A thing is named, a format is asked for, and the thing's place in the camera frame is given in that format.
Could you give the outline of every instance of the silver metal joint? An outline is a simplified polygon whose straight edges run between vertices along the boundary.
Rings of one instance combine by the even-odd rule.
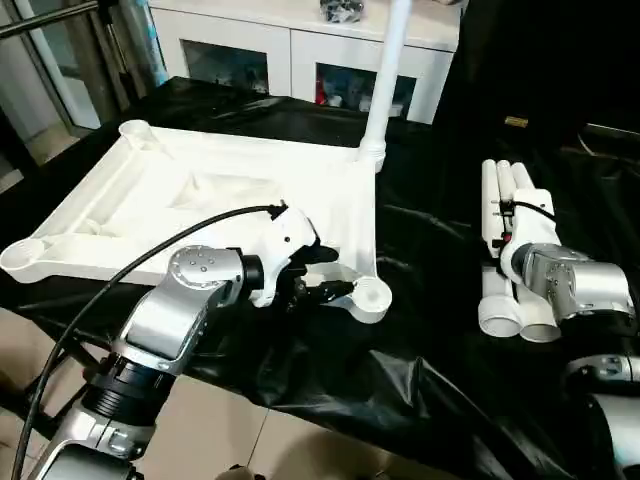
[[[558,322],[603,310],[635,316],[627,278],[617,265],[595,262],[561,245],[527,248],[523,281],[548,300]]]
[[[640,378],[637,378],[640,372],[638,370],[634,372],[632,363],[637,363],[637,361],[637,357],[627,357],[626,355],[592,355],[569,362],[566,373],[567,375],[574,375],[578,372],[583,372],[593,375],[595,379],[602,383],[637,383],[640,382]]]
[[[75,476],[56,477],[55,475],[48,475],[49,469],[63,453],[63,450],[74,445],[83,446],[121,460],[129,461],[138,458],[146,450],[155,428],[155,426],[127,425],[111,420],[96,412],[87,410],[81,405],[80,401],[77,401],[65,416],[62,425],[60,425],[55,436],[47,445],[44,453],[40,456],[40,460],[29,475],[29,480],[43,480],[45,476],[47,480],[54,477],[76,478]]]
[[[235,250],[201,245],[178,250],[160,284],[129,316],[113,351],[179,375],[207,327],[208,313],[234,303],[243,282],[242,259]]]

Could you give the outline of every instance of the black cloth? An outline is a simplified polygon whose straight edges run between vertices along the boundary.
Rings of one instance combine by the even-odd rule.
[[[348,147],[366,123],[358,113],[183,79],[119,121],[129,118]],[[0,196],[0,247],[33,232],[117,139],[118,123]],[[524,161],[551,191],[565,244],[618,263],[640,285],[637,165],[509,142],[496,142],[494,153]],[[574,478],[588,470],[585,439],[571,430],[560,387],[563,342],[495,339],[478,328],[482,160],[464,139],[392,119],[376,179],[378,269],[393,291],[384,320],[364,325],[329,307],[290,315],[243,303],[210,322],[187,373],[465,478]],[[20,285],[2,273],[0,302],[64,326],[101,284],[51,277]],[[105,345],[147,290],[119,285],[86,318],[81,338]]]

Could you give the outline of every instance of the black cable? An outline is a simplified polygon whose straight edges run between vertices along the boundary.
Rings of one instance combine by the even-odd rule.
[[[555,215],[553,215],[552,213],[547,212],[545,209],[540,208],[537,205],[534,205],[533,203],[528,203],[528,202],[513,202],[514,206],[518,206],[518,207],[525,207],[528,208],[530,210],[533,210],[534,212],[538,212],[540,215],[547,217],[549,220],[555,222],[556,221],[556,217]]]
[[[31,398],[31,404],[29,405],[29,413],[27,415],[27,418],[24,421],[22,432],[20,433],[20,441],[18,442],[15,461],[13,462],[13,471],[11,474],[11,480],[20,480],[20,477],[22,476],[22,467],[24,466],[24,460],[27,454],[27,446],[29,445],[29,437],[31,436],[31,429],[33,428],[33,423],[35,421],[36,415],[39,412],[40,401],[42,400],[44,389],[47,386],[47,381],[51,376],[51,372],[53,370],[56,358],[58,357],[58,354],[62,350],[62,344],[67,340],[67,338],[69,338],[73,334],[76,326],[78,325],[80,320],[82,320],[82,317],[84,317],[84,315],[89,311],[89,309],[93,307],[93,305],[95,305],[95,303],[98,300],[100,300],[105,293],[111,290],[111,288],[115,284],[117,284],[125,276],[127,276],[133,270],[135,270],[144,262],[149,260],[151,257],[157,255],[165,248],[170,247],[177,241],[182,240],[183,238],[191,235],[192,233],[204,227],[208,227],[209,225],[217,223],[221,220],[226,220],[227,218],[236,217],[238,215],[245,215],[247,213],[269,212],[273,218],[279,215],[280,213],[282,213],[282,211],[286,208],[287,207],[284,205],[283,206],[260,205],[256,207],[238,208],[236,210],[231,210],[225,213],[221,213],[220,215],[216,215],[200,223],[196,223],[192,227],[189,227],[186,230],[183,230],[182,232],[169,238],[168,240],[165,240],[161,244],[149,250],[147,253],[135,259],[133,262],[131,262],[126,267],[124,267],[118,273],[116,273],[113,276],[113,278],[111,278],[111,280],[109,280],[107,284],[104,287],[102,287],[102,289],[98,293],[96,293],[91,300],[87,302],[87,304],[82,308],[82,310],[80,310],[80,312],[73,318],[73,320],[71,320],[71,323],[67,325],[67,328],[64,330],[64,332],[62,332],[62,335],[60,335],[60,337],[58,338],[58,341],[53,346],[53,349],[49,354],[49,358],[47,358],[47,363],[45,364],[44,368],[42,369],[42,372],[40,373],[40,380],[38,381],[38,385],[35,391],[33,392],[33,397]]]

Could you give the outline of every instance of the floor tile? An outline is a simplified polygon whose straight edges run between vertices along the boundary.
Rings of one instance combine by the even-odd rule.
[[[15,450],[12,448],[6,448],[0,446],[0,480],[11,480],[11,470],[13,469],[13,459],[15,457]],[[31,458],[25,459],[24,467],[22,468],[22,477],[31,471],[35,464],[35,460]]]
[[[178,378],[137,468],[154,480],[211,480],[246,465],[267,410],[189,377]]]
[[[85,345],[85,348],[93,355],[93,358],[100,360],[107,356],[107,352],[94,345]],[[83,367],[74,359],[68,359],[51,376],[47,388],[42,396],[44,411],[49,415],[55,415],[69,401],[69,399],[85,384],[82,378]]]
[[[22,425],[22,420],[13,413],[0,411],[0,447],[17,448]],[[27,455],[31,458],[37,458],[46,444],[47,440],[38,432],[33,431],[29,439]]]
[[[304,420],[270,411],[251,458],[269,480],[372,478],[387,452]]]
[[[53,342],[32,322],[3,308],[0,332],[0,376],[24,388],[44,366]]]

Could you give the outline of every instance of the white pipe bundle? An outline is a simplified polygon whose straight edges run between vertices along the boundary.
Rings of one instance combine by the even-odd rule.
[[[500,201],[511,202],[513,201],[513,194],[516,193],[516,180],[511,171],[511,164],[507,160],[500,160],[497,170]]]
[[[493,245],[493,240],[501,239],[503,231],[496,162],[485,160],[482,162],[482,238],[493,258],[500,255],[500,249]]]
[[[518,304],[522,311],[520,336],[534,343],[548,343],[560,338],[551,305],[524,285],[518,285]]]
[[[527,168],[522,163],[518,162],[511,165],[511,172],[513,173],[516,187],[519,190],[536,188],[533,186],[533,182],[531,181],[529,172],[527,172]]]
[[[495,267],[483,267],[482,300],[478,305],[480,329],[492,337],[513,337],[522,330],[521,317],[511,282]]]

